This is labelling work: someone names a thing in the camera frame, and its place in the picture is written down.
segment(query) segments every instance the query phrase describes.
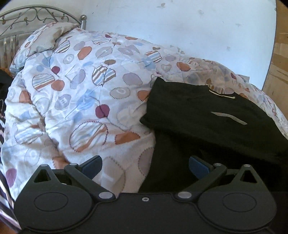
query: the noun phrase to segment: wall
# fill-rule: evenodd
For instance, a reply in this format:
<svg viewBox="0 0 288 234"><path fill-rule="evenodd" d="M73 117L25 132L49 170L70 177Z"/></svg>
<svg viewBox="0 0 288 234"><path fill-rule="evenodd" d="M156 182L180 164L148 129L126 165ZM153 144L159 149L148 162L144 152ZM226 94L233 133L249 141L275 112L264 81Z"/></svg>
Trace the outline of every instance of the wall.
<svg viewBox="0 0 288 234"><path fill-rule="evenodd" d="M131 35L215 60L262 88L274 44L275 0L12 0L88 16L87 29Z"/></svg>
<svg viewBox="0 0 288 234"><path fill-rule="evenodd" d="M263 91L288 118L288 8L277 0L274 51Z"/></svg>

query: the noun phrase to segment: bedding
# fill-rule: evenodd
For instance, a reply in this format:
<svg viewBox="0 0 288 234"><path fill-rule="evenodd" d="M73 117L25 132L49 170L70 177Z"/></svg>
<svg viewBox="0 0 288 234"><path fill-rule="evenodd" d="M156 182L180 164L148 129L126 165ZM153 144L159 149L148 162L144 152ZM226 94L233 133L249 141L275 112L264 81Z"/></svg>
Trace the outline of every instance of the bedding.
<svg viewBox="0 0 288 234"><path fill-rule="evenodd" d="M23 43L10 71L16 76L5 101L1 160L13 199L40 164L63 168L94 155L103 159L95 182L116 195L137 192L155 145L139 120L157 77L235 92L264 110L288 139L286 118L248 77L173 46L58 22Z"/></svg>

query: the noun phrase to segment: metal headboard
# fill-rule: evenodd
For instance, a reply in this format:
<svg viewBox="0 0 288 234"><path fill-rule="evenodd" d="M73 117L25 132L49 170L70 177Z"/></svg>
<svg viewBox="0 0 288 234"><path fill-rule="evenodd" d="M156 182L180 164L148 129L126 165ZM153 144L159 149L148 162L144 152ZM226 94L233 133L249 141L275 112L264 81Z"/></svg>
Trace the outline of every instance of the metal headboard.
<svg viewBox="0 0 288 234"><path fill-rule="evenodd" d="M86 15L79 19L57 7L48 5L22 6L0 15L0 67L8 68L24 41L35 30L50 22L72 22L86 29Z"/></svg>

